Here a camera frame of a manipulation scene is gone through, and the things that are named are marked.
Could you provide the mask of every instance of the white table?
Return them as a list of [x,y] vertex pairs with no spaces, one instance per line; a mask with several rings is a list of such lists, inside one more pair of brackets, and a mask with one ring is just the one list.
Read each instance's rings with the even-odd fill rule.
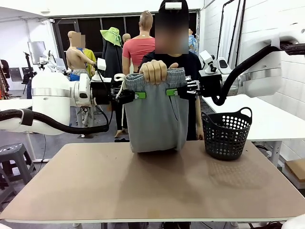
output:
[[259,98],[245,94],[227,97],[224,105],[217,106],[211,98],[203,98],[216,112],[236,112],[247,106],[253,119],[247,140],[273,142],[271,162],[277,166],[283,140],[305,139],[305,121]]
[[33,101],[31,99],[8,99],[1,100],[0,111],[10,110],[10,109],[26,109],[31,107]]

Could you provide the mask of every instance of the yellow garment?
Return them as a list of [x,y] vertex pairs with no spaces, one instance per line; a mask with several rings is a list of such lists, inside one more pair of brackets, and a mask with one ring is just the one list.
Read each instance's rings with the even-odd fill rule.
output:
[[[84,53],[90,60],[96,62],[96,58],[95,58],[94,53],[92,52],[92,50],[90,50],[90,49],[83,49],[82,51],[83,51],[83,53]],[[87,64],[86,70],[87,70],[87,72],[89,73],[89,76],[90,76],[90,77],[93,77],[93,74],[92,74],[92,72],[91,72],[91,67],[92,67],[92,65]]]

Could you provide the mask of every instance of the floor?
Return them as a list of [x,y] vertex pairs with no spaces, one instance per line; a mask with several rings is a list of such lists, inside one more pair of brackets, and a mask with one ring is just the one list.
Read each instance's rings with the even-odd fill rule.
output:
[[[25,98],[25,95],[22,94],[22,90],[18,91],[10,91],[13,96],[20,96],[21,98]],[[202,110],[206,114],[212,114],[213,111],[210,107],[205,103],[201,102]],[[106,107],[102,107],[104,112],[108,117],[111,116],[111,113],[107,111]],[[76,126],[76,114],[75,109],[71,108],[71,121],[72,126]],[[101,114],[95,115],[95,125],[103,125],[105,124],[104,117]],[[56,136],[48,136],[41,134],[31,134],[30,138],[32,141],[34,153],[37,158],[52,158],[65,144],[67,143],[93,143],[93,142],[114,142],[114,135],[116,133],[116,122],[115,122],[115,113],[113,113],[112,122],[110,124],[110,129],[106,133],[98,133],[93,136],[92,139],[83,139],[78,138],[78,135],[71,134],[61,134]],[[14,143],[23,143],[26,146],[25,135],[23,133],[14,133],[14,132],[4,132],[0,131],[0,146],[14,144]],[[39,170],[40,164],[36,164],[36,168]],[[23,183],[20,181],[13,183],[15,189],[20,192],[24,187]],[[9,223],[3,220],[0,220],[0,223],[5,224],[13,229],[72,229],[72,224],[19,224],[19,223]],[[231,223],[225,222],[206,222],[205,224],[201,222],[193,222],[191,225],[192,229],[236,229],[231,225]],[[148,229],[158,229],[160,228],[160,223],[150,223]],[[100,224],[83,224],[83,229],[100,229]],[[109,229],[128,229],[127,224],[118,223],[118,224],[109,224]],[[249,229],[250,226],[248,224],[240,224],[240,229]]]

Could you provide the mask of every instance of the gray stool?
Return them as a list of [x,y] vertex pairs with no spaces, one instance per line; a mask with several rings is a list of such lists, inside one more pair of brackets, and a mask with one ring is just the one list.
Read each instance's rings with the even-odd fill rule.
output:
[[[22,179],[25,185],[32,179],[31,172],[36,170],[30,155],[22,143],[0,147],[0,163],[2,163],[3,170],[10,181]],[[12,169],[15,167],[18,168],[20,175],[13,174]]]
[[9,181],[9,178],[0,167],[0,189],[3,190],[0,194],[0,211],[3,210],[2,202],[5,201],[11,194],[17,195],[17,192],[13,188]]

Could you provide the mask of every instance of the pink shirt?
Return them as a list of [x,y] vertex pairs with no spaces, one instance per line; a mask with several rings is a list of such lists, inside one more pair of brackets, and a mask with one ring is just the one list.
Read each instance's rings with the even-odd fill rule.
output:
[[139,66],[143,56],[154,51],[154,38],[131,39],[123,46],[123,56],[131,58],[133,65]]

